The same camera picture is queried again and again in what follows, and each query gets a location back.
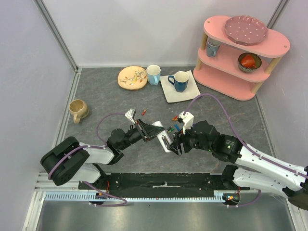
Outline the white remote control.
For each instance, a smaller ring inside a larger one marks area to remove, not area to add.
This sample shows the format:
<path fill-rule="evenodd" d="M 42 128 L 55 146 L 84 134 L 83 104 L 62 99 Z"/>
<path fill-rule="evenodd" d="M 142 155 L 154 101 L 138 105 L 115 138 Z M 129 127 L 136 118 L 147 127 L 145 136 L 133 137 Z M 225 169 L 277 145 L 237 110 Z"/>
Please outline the white remote control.
<path fill-rule="evenodd" d="M 164 151 L 166 153 L 170 153 L 171 150 L 169 149 L 170 144 L 172 143 L 168 133 L 166 132 L 166 130 L 164 129 L 161 121 L 155 121 L 154 123 L 152 123 L 152 125 L 154 126 L 158 126 L 158 127 L 162 127 L 163 131 L 160 132 L 156 137 L 158 138 L 160 144 L 162 145 Z"/>

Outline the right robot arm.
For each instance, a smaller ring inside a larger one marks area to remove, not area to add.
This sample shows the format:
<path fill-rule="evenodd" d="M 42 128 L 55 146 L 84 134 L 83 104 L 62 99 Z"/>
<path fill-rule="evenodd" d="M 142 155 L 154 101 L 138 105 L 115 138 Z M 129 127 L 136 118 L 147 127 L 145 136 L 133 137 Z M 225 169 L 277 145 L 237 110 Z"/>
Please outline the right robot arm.
<path fill-rule="evenodd" d="M 209 151 L 227 162 L 221 177 L 225 189 L 249 188 L 286 198 L 303 210 L 308 208 L 308 169 L 267 155 L 237 137 L 220 134 L 207 121 L 183 128 L 173 135 L 168 149 L 177 155 L 192 149 Z"/>

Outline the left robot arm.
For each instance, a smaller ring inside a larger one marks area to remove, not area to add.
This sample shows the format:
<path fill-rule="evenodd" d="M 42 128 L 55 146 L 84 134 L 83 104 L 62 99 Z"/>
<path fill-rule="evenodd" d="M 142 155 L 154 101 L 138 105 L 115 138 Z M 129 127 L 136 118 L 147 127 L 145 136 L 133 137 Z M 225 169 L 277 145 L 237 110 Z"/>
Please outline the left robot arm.
<path fill-rule="evenodd" d="M 136 142 L 148 142 L 154 138 L 160 139 L 166 135 L 166 130 L 161 122 L 146 124 L 136 120 L 128 131 L 116 128 L 107 140 L 107 146 L 89 145 L 79 142 L 75 137 L 66 138 L 40 160 L 40 164 L 48 173 L 48 179 L 56 186 L 61 186 L 69 181 L 88 181 L 95 189 L 105 185 L 105 176 L 98 164 L 113 165 L 124 154 L 122 151 Z"/>

